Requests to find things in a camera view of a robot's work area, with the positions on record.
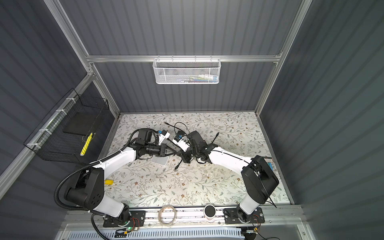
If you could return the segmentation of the white network switch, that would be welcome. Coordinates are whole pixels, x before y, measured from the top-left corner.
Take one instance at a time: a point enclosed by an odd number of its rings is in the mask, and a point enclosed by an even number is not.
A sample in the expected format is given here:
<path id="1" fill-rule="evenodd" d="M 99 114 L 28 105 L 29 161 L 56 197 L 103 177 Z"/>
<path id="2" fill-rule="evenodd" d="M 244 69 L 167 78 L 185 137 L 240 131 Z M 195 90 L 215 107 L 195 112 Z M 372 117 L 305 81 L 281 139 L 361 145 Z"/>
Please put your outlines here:
<path id="1" fill-rule="evenodd" d="M 152 157 L 151 162 L 153 164 L 165 167 L 170 157 Z"/>

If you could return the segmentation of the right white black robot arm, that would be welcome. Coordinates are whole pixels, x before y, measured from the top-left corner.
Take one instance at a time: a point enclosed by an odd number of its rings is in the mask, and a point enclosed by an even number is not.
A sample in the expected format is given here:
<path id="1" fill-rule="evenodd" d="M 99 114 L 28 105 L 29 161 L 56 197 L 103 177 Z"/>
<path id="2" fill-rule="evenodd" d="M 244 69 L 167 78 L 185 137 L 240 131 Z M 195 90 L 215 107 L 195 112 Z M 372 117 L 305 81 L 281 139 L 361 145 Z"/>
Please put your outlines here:
<path id="1" fill-rule="evenodd" d="M 247 194 L 234 214 L 242 223 L 252 219 L 255 210 L 270 199 L 279 185 L 279 179 L 261 156 L 243 157 L 228 152 L 215 143 L 207 144 L 197 131 L 189 134 L 180 131 L 173 138 L 173 143 L 182 149 L 179 156 L 184 163 L 190 163 L 195 158 L 201 164 L 218 165 L 242 177 Z"/>

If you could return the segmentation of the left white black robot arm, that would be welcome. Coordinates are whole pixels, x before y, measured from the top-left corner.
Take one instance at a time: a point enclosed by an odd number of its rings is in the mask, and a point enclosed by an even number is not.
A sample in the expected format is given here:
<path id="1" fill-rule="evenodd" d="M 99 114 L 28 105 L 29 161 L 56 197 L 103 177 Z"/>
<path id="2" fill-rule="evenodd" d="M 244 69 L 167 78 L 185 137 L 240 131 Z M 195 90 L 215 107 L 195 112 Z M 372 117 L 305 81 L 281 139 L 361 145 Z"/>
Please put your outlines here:
<path id="1" fill-rule="evenodd" d="M 138 136 L 130 136 L 120 150 L 66 176 L 54 191 L 55 203 L 66 210 L 104 215 L 120 226 L 133 222 L 129 206 L 105 193 L 105 180 L 143 155 L 167 157 L 168 146 L 164 140 L 170 136 L 165 130 L 155 131 L 148 128 L 141 128 L 133 133 Z"/>

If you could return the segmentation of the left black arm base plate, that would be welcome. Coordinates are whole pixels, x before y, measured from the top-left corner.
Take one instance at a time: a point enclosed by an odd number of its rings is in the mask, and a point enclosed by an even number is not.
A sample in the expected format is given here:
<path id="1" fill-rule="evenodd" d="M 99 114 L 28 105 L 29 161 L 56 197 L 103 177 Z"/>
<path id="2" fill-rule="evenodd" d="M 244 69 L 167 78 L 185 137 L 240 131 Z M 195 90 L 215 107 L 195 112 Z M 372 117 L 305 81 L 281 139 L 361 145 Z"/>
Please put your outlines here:
<path id="1" fill-rule="evenodd" d="M 123 211 L 119 217 L 106 215 L 104 228 L 128 228 L 131 231 L 144 226 L 146 211 Z"/>

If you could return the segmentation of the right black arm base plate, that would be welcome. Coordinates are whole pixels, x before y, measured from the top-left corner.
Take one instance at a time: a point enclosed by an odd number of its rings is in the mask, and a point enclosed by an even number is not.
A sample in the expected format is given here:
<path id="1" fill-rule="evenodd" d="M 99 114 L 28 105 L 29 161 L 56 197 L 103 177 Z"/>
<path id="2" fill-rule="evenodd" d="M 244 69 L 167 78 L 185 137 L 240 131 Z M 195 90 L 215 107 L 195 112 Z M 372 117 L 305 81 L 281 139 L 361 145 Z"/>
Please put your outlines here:
<path id="1" fill-rule="evenodd" d="M 242 209 L 225 208 L 223 209 L 225 223 L 233 224 L 263 224 L 265 223 L 264 214 L 261 208 L 256 208 L 252 214 L 246 214 Z"/>

